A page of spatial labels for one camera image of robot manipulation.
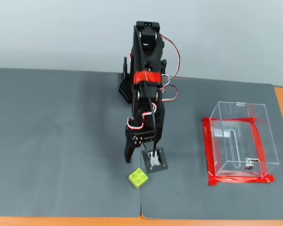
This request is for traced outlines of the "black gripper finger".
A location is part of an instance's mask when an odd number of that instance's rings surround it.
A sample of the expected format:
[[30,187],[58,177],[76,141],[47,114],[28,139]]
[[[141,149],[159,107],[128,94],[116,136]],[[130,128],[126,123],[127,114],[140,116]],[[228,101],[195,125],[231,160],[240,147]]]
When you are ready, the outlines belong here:
[[126,137],[125,144],[125,161],[126,163],[131,162],[132,154],[136,148],[139,148],[143,143],[143,138],[138,135],[134,135],[133,137]]

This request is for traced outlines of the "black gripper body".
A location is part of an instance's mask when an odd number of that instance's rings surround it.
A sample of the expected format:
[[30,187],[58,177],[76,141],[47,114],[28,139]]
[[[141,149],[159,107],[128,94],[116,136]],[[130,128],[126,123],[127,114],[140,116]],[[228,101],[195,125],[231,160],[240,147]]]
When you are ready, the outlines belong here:
[[162,103],[146,102],[126,121],[125,137],[141,136],[143,143],[153,142],[153,147],[162,137],[165,108]]

